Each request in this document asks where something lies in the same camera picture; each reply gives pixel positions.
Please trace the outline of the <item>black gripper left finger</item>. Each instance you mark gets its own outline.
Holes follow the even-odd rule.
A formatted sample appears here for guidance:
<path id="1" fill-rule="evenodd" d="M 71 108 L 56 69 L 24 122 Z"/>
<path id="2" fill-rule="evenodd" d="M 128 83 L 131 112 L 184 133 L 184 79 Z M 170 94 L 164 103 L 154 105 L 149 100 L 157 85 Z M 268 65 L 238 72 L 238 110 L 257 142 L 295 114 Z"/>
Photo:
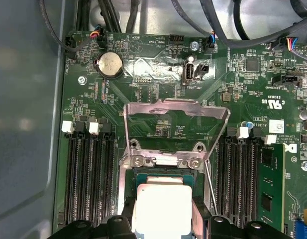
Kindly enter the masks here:
<path id="1" fill-rule="evenodd" d="M 131 221 L 135 198 L 128 197 L 121 215 L 110 216 L 105 223 L 94 227 L 89 221 L 74 221 L 50 236 L 51 239 L 135 239 Z"/>

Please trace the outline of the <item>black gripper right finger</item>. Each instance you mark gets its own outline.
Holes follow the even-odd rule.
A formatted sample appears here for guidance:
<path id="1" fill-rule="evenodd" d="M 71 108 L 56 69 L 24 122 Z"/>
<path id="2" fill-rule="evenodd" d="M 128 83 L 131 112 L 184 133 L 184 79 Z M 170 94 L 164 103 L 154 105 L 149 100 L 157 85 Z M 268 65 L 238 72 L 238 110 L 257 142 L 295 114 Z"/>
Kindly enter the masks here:
<path id="1" fill-rule="evenodd" d="M 197 239 L 288 239 L 272 226 L 250 221 L 241 229 L 222 216 L 212 216 L 205 206 L 196 207 Z"/>

